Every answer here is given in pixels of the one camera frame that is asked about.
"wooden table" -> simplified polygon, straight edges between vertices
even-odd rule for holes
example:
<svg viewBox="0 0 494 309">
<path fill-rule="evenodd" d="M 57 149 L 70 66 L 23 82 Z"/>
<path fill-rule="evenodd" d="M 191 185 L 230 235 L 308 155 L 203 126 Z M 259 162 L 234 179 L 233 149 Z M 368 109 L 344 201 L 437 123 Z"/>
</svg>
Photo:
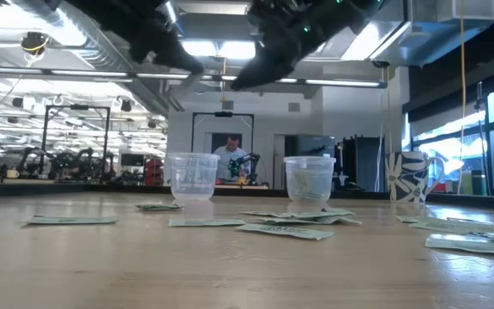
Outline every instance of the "wooden table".
<svg viewBox="0 0 494 309">
<path fill-rule="evenodd" d="M 321 241 L 234 227 L 168 227 L 171 218 L 311 211 L 285 198 L 214 197 L 183 211 L 140 213 L 171 196 L 83 193 L 0 198 L 0 308 L 494 308 L 494 256 L 437 251 L 431 232 L 395 215 L 494 221 L 494 211 L 329 201 L 362 227 Z M 23 227 L 32 215 L 117 215 L 114 226 Z"/>
</svg>

